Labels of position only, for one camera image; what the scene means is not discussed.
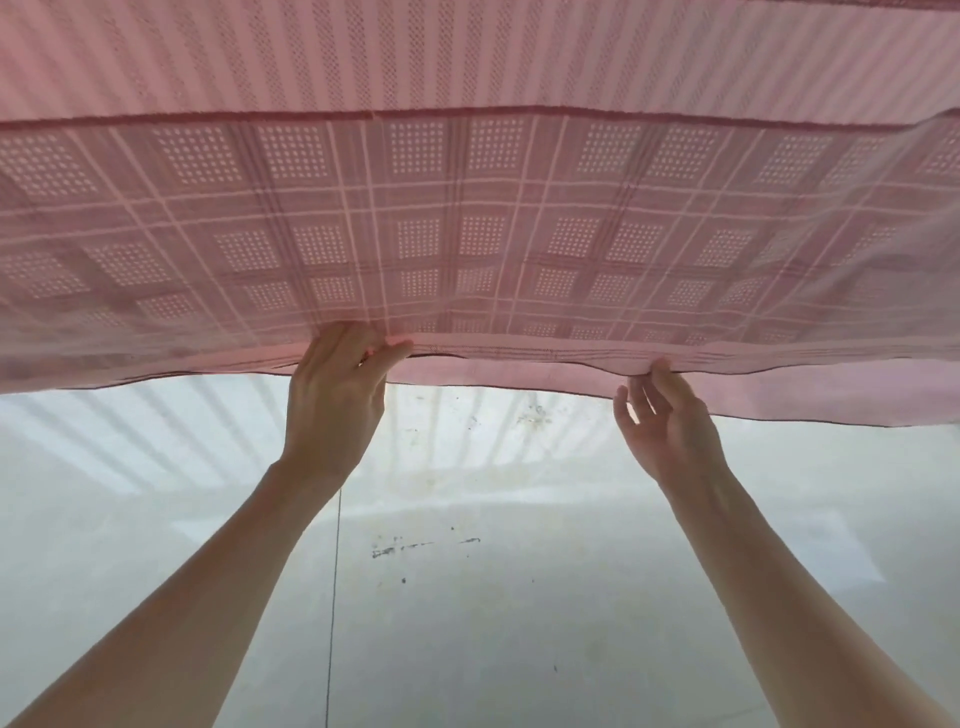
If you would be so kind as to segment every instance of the perforated square pattern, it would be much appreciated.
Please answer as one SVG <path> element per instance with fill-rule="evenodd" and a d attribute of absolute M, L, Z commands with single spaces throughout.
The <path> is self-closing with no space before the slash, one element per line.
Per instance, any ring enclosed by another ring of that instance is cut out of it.
<path fill-rule="evenodd" d="M 464 218 L 460 233 L 461 255 L 495 255 L 503 246 L 502 217 L 487 215 Z"/>
<path fill-rule="evenodd" d="M 557 325 L 531 321 L 523 325 L 523 333 L 527 336 L 556 336 Z"/>
<path fill-rule="evenodd" d="M 590 288 L 588 299 L 598 303 L 626 304 L 627 296 L 633 290 L 636 279 L 633 276 L 617 276 L 601 273 Z"/>
<path fill-rule="evenodd" d="M 715 232 L 697 256 L 696 265 L 726 268 L 754 239 L 755 231 L 720 230 Z"/>
<path fill-rule="evenodd" d="M 234 271 L 263 271 L 279 265 L 264 231 L 225 232 L 214 235 L 213 239 Z"/>
<path fill-rule="evenodd" d="M 709 290 L 706 280 L 680 280 L 666 302 L 678 308 L 696 308 Z"/>
<path fill-rule="evenodd" d="M 832 141 L 830 136 L 788 134 L 756 175 L 760 184 L 792 187 L 817 163 Z"/>
<path fill-rule="evenodd" d="M 171 278 L 143 243 L 91 246 L 86 253 L 120 285 L 163 283 Z"/>
<path fill-rule="evenodd" d="M 710 127 L 673 127 L 657 149 L 647 176 L 671 182 L 700 180 L 719 137 L 720 133 Z"/>
<path fill-rule="evenodd" d="M 36 298 L 69 296 L 87 290 L 86 284 L 46 253 L 0 257 L 0 271 Z"/>
<path fill-rule="evenodd" d="M 354 299 L 356 299 L 356 293 L 353 290 L 353 281 L 347 276 L 313 279 L 310 283 L 313 286 L 314 295 L 320 304 L 352 303 Z"/>
<path fill-rule="evenodd" d="M 444 122 L 398 121 L 390 125 L 390 163 L 395 175 L 443 171 Z"/>
<path fill-rule="evenodd" d="M 157 321 L 178 321 L 191 319 L 197 315 L 193 302 L 182 293 L 170 296 L 155 296 L 138 302 L 148 319 Z"/>
<path fill-rule="evenodd" d="M 235 184 L 240 167 L 219 127 L 157 127 L 154 136 L 181 184 Z"/>
<path fill-rule="evenodd" d="M 587 175 L 622 172 L 639 137 L 633 124 L 592 124 L 577 171 Z"/>
<path fill-rule="evenodd" d="M 539 299 L 563 301 L 569 297 L 570 291 L 573 289 L 573 282 L 576 279 L 576 271 L 544 268 L 537 275 L 534 296 Z"/>
<path fill-rule="evenodd" d="M 347 247 L 339 226 L 310 225 L 293 228 L 293 234 L 305 265 L 347 262 Z"/>
<path fill-rule="evenodd" d="M 470 129 L 471 172 L 512 172 L 519 166 L 523 119 L 476 119 Z"/>
<path fill-rule="evenodd" d="M 437 295 L 440 271 L 401 271 L 400 290 L 406 299 L 431 299 Z"/>
<path fill-rule="evenodd" d="M 557 221 L 546 250 L 556 255 L 583 257 L 599 227 L 599 220 L 562 217 Z"/>
<path fill-rule="evenodd" d="M 290 284 L 284 281 L 248 285 L 244 290 L 261 311 L 289 311 L 297 306 Z"/>
<path fill-rule="evenodd" d="M 497 269 L 493 267 L 457 271 L 457 293 L 463 295 L 491 293 L 493 284 L 496 282 L 496 273 Z"/>
<path fill-rule="evenodd" d="M 850 149 L 844 152 L 827 172 L 821 186 L 837 187 L 855 179 L 864 164 L 875 157 L 885 141 L 886 139 L 881 136 L 865 136 L 862 139 L 856 139 Z"/>
<path fill-rule="evenodd" d="M 753 303 L 756 294 L 759 293 L 766 282 L 766 278 L 739 280 L 727 289 L 717 306 L 723 308 L 725 306 L 742 306 Z"/>
<path fill-rule="evenodd" d="M 53 134 L 0 136 L 0 172 L 39 201 L 89 197 L 97 185 Z"/>
<path fill-rule="evenodd" d="M 897 229 L 892 228 L 889 225 L 871 225 L 863 232 L 862 235 L 860 235 L 857 241 L 853 244 L 853 247 L 850 248 L 847 254 L 844 255 L 839 262 L 850 262 L 858 255 L 866 253 L 867 251 L 875 249 L 878 246 L 888 242 L 895 234 L 897 234 Z"/>
<path fill-rule="evenodd" d="M 440 254 L 440 220 L 400 220 L 396 224 L 400 257 L 426 257 Z"/>
<path fill-rule="evenodd" d="M 257 129 L 275 180 L 326 177 L 324 137 L 316 126 L 269 126 Z"/>
<path fill-rule="evenodd" d="M 920 171 L 928 175 L 960 178 L 960 126 L 940 141 L 934 152 L 921 164 Z"/>
<path fill-rule="evenodd" d="M 663 232 L 663 225 L 624 223 L 613 237 L 607 260 L 642 263 L 656 249 Z"/>

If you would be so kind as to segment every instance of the stain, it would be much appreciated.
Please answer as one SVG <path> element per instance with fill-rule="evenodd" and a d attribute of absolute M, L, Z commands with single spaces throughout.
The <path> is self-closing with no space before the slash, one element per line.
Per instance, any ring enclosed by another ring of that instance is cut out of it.
<path fill-rule="evenodd" d="M 553 420 L 547 415 L 547 411 L 539 404 L 534 404 L 529 410 L 516 418 L 518 425 L 529 425 L 533 429 L 543 429 L 552 422 Z"/>

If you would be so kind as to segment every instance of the pink fabric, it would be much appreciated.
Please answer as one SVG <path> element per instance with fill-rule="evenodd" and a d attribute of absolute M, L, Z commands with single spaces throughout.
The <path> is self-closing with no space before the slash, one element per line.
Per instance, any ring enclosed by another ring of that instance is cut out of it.
<path fill-rule="evenodd" d="M 667 354 L 777 369 L 705 379 L 724 414 L 960 418 L 958 9 L 11 2 L 0 391 L 273 370 L 360 318 L 499 361 L 418 381 Z"/>
<path fill-rule="evenodd" d="M 957 0 L 5 0 L 0 118 L 549 106 L 916 123 L 960 106 L 958 9 Z"/>

